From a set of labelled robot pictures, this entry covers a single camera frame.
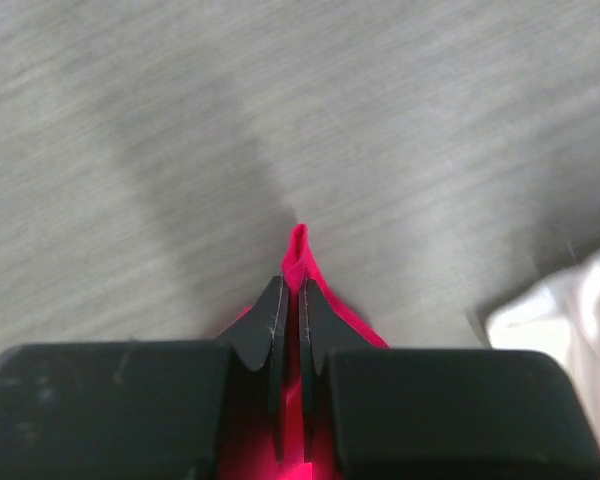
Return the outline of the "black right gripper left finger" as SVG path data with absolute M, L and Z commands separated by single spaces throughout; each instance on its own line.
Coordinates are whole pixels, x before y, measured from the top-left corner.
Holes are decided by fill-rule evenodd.
M 0 354 L 0 479 L 274 474 L 289 289 L 272 278 L 220 335 L 22 344 Z

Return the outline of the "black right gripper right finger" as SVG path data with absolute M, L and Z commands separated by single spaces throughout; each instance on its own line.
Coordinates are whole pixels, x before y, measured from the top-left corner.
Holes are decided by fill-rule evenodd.
M 391 349 L 299 293 L 304 455 L 318 479 L 600 479 L 571 381 L 524 350 Z

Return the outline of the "pink t-shirt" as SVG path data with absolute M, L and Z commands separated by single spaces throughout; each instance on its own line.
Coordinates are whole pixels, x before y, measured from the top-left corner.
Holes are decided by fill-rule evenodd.
M 317 367 L 333 347 L 387 343 L 331 291 L 306 225 L 291 231 L 280 274 L 218 338 L 245 367 L 230 384 L 218 478 L 339 478 Z

